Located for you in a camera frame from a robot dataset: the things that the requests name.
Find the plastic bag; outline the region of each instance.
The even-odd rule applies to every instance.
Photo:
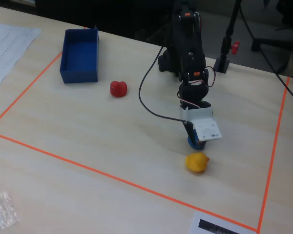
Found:
[[[0,229],[7,228],[18,222],[18,220],[8,194],[6,192],[0,193]]]

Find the yellow toy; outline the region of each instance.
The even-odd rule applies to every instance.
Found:
[[[208,161],[209,158],[204,153],[194,153],[186,157],[186,166],[193,172],[203,172]]]

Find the black cable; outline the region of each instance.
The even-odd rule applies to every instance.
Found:
[[[244,15],[243,15],[243,12],[242,12],[242,8],[240,6],[240,14],[241,14],[241,17],[242,17],[242,20],[251,36],[251,38],[254,40],[255,37],[253,35],[253,33],[251,32],[250,30],[250,27],[248,25],[248,23],[246,22],[245,18],[244,18]],[[261,52],[261,54],[263,55],[264,59],[266,60],[267,64],[270,66],[270,68],[272,69],[272,71],[275,73],[275,75],[278,77],[278,79],[281,81],[281,83],[284,85],[284,87],[286,87],[286,89],[289,91],[289,93],[292,95],[293,97],[293,93],[292,91],[288,88],[288,86],[285,84],[285,82],[282,80],[282,78],[278,75],[278,73],[276,72],[276,70],[273,68],[272,64],[269,62],[267,56],[265,55],[265,53],[263,52],[263,50],[261,48],[259,48],[259,51]]]
[[[152,63],[152,65],[150,66],[150,68],[148,69],[148,71],[146,72],[145,76],[143,77],[143,79],[142,79],[142,81],[141,81],[141,84],[140,84],[140,87],[139,87],[139,92],[138,92],[138,94],[139,94],[139,100],[140,100],[141,104],[144,106],[144,108],[145,108],[147,111],[149,111],[151,114],[153,114],[153,115],[155,115],[155,116],[157,116],[157,117],[160,117],[160,118],[165,118],[165,119],[170,119],[170,120],[175,120],[175,121],[179,121],[179,122],[183,122],[183,123],[185,123],[185,121],[182,120],[182,119],[171,118],[171,117],[162,116],[162,115],[158,115],[158,114],[154,113],[153,111],[151,111],[150,109],[148,109],[148,108],[146,107],[146,105],[143,103],[143,101],[141,100],[140,92],[141,92],[142,84],[143,84],[143,82],[145,81],[145,79],[146,79],[148,73],[151,71],[152,67],[154,66],[154,64],[155,64],[156,60],[158,59],[159,55],[161,54],[162,49],[163,49],[163,46],[161,47],[161,49],[160,49],[160,51],[158,52],[158,54],[157,54],[157,56],[156,56],[154,62]]]

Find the wire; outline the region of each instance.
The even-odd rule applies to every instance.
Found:
[[[150,66],[150,68],[148,69],[148,71],[146,72],[145,76],[143,77],[143,79],[142,79],[142,81],[141,81],[141,84],[140,84],[140,87],[139,87],[139,92],[138,92],[139,100],[140,100],[141,104],[143,105],[143,107],[144,107],[147,111],[149,111],[151,114],[153,114],[153,115],[155,115],[155,116],[157,116],[157,117],[160,117],[160,118],[165,118],[165,119],[170,119],[170,120],[175,120],[175,121],[179,121],[179,122],[183,122],[183,123],[185,123],[186,121],[184,121],[184,120],[182,120],[182,119],[171,118],[171,117],[162,116],[162,115],[159,115],[159,114],[154,113],[154,112],[151,111],[149,108],[147,108],[146,105],[145,105],[145,104],[143,103],[143,101],[141,100],[141,94],[140,94],[140,92],[141,92],[142,84],[143,84],[143,82],[145,81],[145,79],[146,79],[148,73],[151,71],[152,67],[154,66],[154,64],[155,64],[155,62],[156,62],[156,60],[157,60],[157,58],[158,58],[159,55],[161,54],[162,49],[163,49],[163,46],[161,47],[161,49],[160,49],[160,51],[158,52],[158,54],[157,54],[157,56],[156,56],[154,62],[152,63],[152,65]]]
[[[213,72],[214,72],[214,80],[213,80],[213,83],[212,83],[211,85],[206,84],[202,79],[198,79],[198,80],[196,80],[196,81],[194,81],[194,82],[189,82],[189,83],[190,83],[190,84],[194,84],[194,83],[197,83],[197,82],[202,82],[202,83],[204,83],[207,87],[209,87],[209,88],[212,87],[212,86],[214,85],[214,83],[215,83],[215,80],[216,80],[216,71],[215,71],[214,68],[211,67],[211,66],[206,66],[205,69],[208,68],[208,67],[210,67],[210,68],[213,70]]]
[[[202,31],[202,19],[201,19],[201,16],[198,12],[194,12],[194,16],[195,16],[195,13],[198,14],[198,17],[199,17],[199,25],[200,25],[200,32]]]
[[[255,37],[254,37],[253,33],[251,32],[250,27],[249,27],[248,23],[246,22],[246,20],[244,18],[244,15],[243,15],[241,6],[240,6],[240,14],[241,14],[241,18],[242,18],[242,20],[243,20],[243,22],[244,22],[244,24],[245,24],[245,26],[246,26],[246,28],[247,28],[250,36],[251,36],[251,38],[254,40]],[[263,50],[261,48],[259,48],[259,51],[263,55],[264,59],[266,60],[267,64],[270,66],[270,68],[272,69],[272,71],[275,73],[275,75],[278,77],[278,79],[281,81],[281,83],[284,85],[284,87],[286,87],[286,89],[289,91],[289,93],[293,97],[292,91],[288,88],[288,86],[285,84],[285,82],[282,80],[282,78],[278,75],[278,73],[276,72],[276,70],[273,68],[272,64],[269,62],[269,60],[268,60],[267,56],[265,55],[265,53],[263,52]]]
[[[186,102],[186,103],[189,103],[189,104],[191,104],[191,105],[193,105],[193,106],[196,106],[196,107],[199,108],[199,109],[201,108],[200,106],[196,105],[196,104],[193,103],[193,102],[190,102],[190,101],[187,101],[187,100],[185,100],[185,99],[180,98],[180,96],[179,96],[179,91],[177,92],[177,97],[178,97],[179,100],[181,100],[181,101],[183,101],[183,102]]]

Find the orange tape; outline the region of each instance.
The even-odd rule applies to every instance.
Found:
[[[170,201],[173,201],[173,202],[179,203],[179,204],[181,204],[181,205],[184,205],[184,206],[190,207],[190,208],[195,209],[195,210],[197,210],[197,211],[201,211],[201,212],[207,213],[207,214],[209,214],[209,215],[212,215],[212,216],[214,216],[214,217],[217,217],[217,218],[223,219],[223,220],[225,220],[225,221],[228,221],[228,222],[230,222],[230,223],[236,224],[236,225],[238,225],[238,226],[241,226],[241,227],[243,227],[243,228],[249,229],[249,230],[251,230],[251,231],[254,231],[254,232],[256,231],[255,228],[252,228],[252,227],[250,227],[250,226],[247,226],[247,225],[245,225],[245,224],[243,224],[243,223],[239,223],[239,222],[237,222],[237,221],[235,221],[235,220],[233,220],[233,219],[226,218],[226,217],[221,216],[221,215],[219,215],[219,214],[215,214],[215,213],[213,213],[213,212],[210,212],[210,211],[207,211],[207,210],[201,209],[201,208],[199,208],[199,207],[193,206],[193,205],[188,204],[188,203],[186,203],[186,202],[183,202],[183,201],[177,200],[177,199],[172,198],[172,197],[170,197],[170,196],[166,196],[166,195],[164,195],[164,194],[158,193],[158,192],[153,191],[153,190],[151,190],[151,189],[147,189],[147,188],[142,187],[142,186],[140,186],[140,185],[138,185],[138,184],[134,184],[134,183],[129,182],[129,181],[127,181],[127,180],[124,180],[124,179],[121,179],[121,178],[116,177],[116,176],[114,176],[114,175],[111,175],[111,174],[108,174],[108,173],[105,173],[105,172],[99,171],[99,170],[97,170],[97,169],[94,169],[94,168],[92,168],[92,167],[89,167],[89,166],[83,165],[83,164],[78,163],[78,162],[75,162],[75,161],[72,161],[72,160],[70,160],[70,159],[67,159],[67,158],[64,158],[64,157],[61,157],[61,156],[58,156],[58,155],[55,155],[55,154],[49,153],[49,152],[47,152],[47,151],[44,151],[44,150],[38,149],[38,148],[36,148],[36,147],[33,147],[33,146],[30,146],[30,145],[27,145],[27,144],[25,144],[25,143],[22,143],[22,142],[20,142],[20,141],[14,140],[14,139],[12,139],[12,138],[9,138],[9,137],[3,136],[3,135],[0,135],[0,138],[3,138],[3,139],[6,139],[6,140],[8,140],[8,141],[11,141],[11,142],[13,142],[13,143],[16,143],[16,144],[22,145],[22,146],[27,147],[27,148],[29,148],[29,149],[32,149],[32,150],[38,151],[38,152],[43,153],[43,154],[45,154],[45,155],[49,155],[49,156],[54,157],[54,158],[57,158],[57,159],[59,159],[59,160],[62,160],[62,161],[65,161],[65,162],[68,162],[68,163],[74,164],[74,165],[79,166],[79,167],[82,167],[82,168],[85,168],[85,169],[87,169],[87,170],[90,170],[90,171],[93,171],[93,172],[99,173],[99,174],[104,175],[104,176],[106,176],[106,177],[109,177],[109,178],[111,178],[111,179],[117,180],[117,181],[119,181],[119,182],[125,183],[125,184],[130,185],[130,186],[133,186],[133,187],[135,187],[135,188],[137,188],[137,189],[141,189],[141,190],[146,191],[146,192],[148,192],[148,193],[151,193],[151,194],[154,194],[154,195],[160,196],[160,197],[165,198],[165,199],[167,199],[167,200],[170,200]]]
[[[289,83],[290,83],[290,77],[288,77],[286,85],[288,86]],[[266,202],[267,202],[269,184],[270,184],[270,179],[271,179],[271,176],[272,176],[272,167],[273,167],[273,162],[274,162],[274,155],[275,155],[275,150],[277,148],[280,124],[281,124],[281,119],[282,119],[283,108],[284,108],[284,103],[285,103],[286,96],[287,96],[287,89],[285,88],[284,92],[283,92],[283,98],[282,98],[282,102],[281,102],[277,128],[275,130],[275,135],[274,135],[274,141],[273,141],[273,147],[272,147],[272,157],[270,159],[270,165],[269,165],[269,170],[268,170],[268,176],[267,176],[267,181],[266,181],[266,187],[265,187],[265,193],[264,193],[264,197],[263,197],[262,208],[261,208],[261,211],[260,211],[260,216],[259,216],[259,220],[258,220],[258,226],[257,226],[257,230],[256,230],[256,232],[258,234],[260,233],[260,229],[261,229],[262,222],[263,222],[263,216],[264,216],[264,211],[265,211]]]
[[[50,63],[49,65],[27,86],[27,88],[9,105],[8,108],[0,115],[0,119],[14,106],[14,104],[28,91],[28,89],[48,70],[48,68],[61,56],[60,52]]]

